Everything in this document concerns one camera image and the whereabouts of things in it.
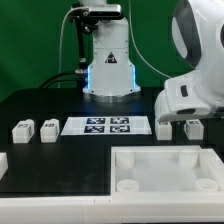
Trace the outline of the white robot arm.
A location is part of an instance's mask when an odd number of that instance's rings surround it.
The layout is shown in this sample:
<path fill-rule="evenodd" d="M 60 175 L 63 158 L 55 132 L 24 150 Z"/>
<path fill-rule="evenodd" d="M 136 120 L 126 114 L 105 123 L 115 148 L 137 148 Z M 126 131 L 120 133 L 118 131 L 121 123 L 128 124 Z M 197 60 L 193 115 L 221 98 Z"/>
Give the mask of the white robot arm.
<path fill-rule="evenodd" d="M 155 102 L 159 122 L 224 116 L 224 0 L 179 0 L 174 44 L 192 70 L 164 83 Z"/>

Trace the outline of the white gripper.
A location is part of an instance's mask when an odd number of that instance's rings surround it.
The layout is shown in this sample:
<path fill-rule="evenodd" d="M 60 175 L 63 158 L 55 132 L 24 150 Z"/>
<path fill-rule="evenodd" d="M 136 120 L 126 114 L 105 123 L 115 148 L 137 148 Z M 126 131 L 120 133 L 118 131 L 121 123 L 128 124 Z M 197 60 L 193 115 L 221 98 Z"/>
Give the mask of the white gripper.
<path fill-rule="evenodd" d="M 173 122 L 224 117 L 224 97 L 198 92 L 195 71 L 169 79 L 155 101 L 155 119 Z"/>

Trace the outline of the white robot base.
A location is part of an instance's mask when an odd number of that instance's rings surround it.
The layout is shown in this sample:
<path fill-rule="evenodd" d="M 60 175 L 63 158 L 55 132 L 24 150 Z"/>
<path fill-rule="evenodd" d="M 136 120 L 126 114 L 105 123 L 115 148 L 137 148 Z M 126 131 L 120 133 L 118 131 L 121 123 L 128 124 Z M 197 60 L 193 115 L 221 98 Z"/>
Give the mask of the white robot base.
<path fill-rule="evenodd" d="M 98 22 L 93 32 L 93 60 L 87 69 L 84 97 L 98 102 L 122 102 L 140 93 L 135 66 L 129 59 L 126 18 Z"/>

